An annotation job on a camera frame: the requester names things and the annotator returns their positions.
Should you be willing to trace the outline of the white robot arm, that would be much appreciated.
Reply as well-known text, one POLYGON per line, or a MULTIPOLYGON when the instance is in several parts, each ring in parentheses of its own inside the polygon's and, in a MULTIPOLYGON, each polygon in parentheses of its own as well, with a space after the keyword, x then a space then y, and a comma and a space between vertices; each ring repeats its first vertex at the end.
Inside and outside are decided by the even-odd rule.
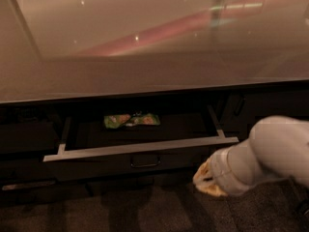
POLYGON ((289 178, 309 187, 309 123, 270 116, 246 140, 211 154, 193 184, 212 196, 240 196, 257 185, 289 178))

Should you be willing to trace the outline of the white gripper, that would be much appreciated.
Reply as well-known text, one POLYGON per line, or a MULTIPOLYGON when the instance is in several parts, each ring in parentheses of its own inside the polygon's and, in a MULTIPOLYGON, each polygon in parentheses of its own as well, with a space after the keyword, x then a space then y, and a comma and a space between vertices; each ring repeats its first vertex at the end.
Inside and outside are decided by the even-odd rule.
POLYGON ((217 150, 200 165, 193 176, 195 188, 214 197, 240 196, 249 191, 250 186, 237 177, 228 162, 230 151, 230 148, 217 150))

